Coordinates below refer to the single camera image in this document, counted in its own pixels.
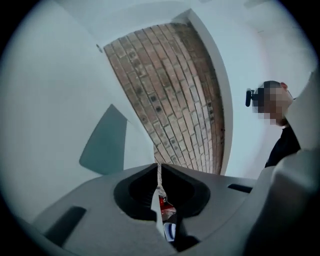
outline brick wall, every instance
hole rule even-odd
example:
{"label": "brick wall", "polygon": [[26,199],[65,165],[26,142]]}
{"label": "brick wall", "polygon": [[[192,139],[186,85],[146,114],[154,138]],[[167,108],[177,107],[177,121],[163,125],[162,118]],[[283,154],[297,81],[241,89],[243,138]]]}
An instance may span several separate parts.
{"label": "brick wall", "polygon": [[148,27],[104,50],[154,143],[155,161],[219,174],[222,101],[211,59],[193,27]]}

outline black clothing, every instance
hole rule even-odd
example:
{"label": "black clothing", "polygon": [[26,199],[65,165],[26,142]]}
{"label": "black clothing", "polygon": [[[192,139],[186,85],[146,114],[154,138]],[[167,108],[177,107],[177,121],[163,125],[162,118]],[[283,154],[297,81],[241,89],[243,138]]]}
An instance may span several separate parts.
{"label": "black clothing", "polygon": [[289,126],[282,129],[281,137],[274,145],[264,168],[276,166],[282,158],[294,154],[300,149],[299,142],[292,128]]}

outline ear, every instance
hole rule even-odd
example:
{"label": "ear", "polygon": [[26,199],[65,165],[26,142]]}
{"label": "ear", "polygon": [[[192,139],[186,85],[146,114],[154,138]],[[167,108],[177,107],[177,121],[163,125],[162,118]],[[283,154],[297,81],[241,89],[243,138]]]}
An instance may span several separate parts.
{"label": "ear", "polygon": [[280,85],[285,91],[288,91],[288,85],[286,85],[284,82],[281,82]]}

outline person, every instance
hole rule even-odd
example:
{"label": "person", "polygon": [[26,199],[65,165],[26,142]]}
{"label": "person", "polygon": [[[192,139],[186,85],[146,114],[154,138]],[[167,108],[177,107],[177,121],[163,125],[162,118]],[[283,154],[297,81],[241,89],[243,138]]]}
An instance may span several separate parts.
{"label": "person", "polygon": [[294,131],[284,114],[294,101],[284,82],[265,81],[253,94],[253,109],[272,124],[283,127],[280,139],[274,145],[265,168],[276,166],[284,157],[300,150]]}

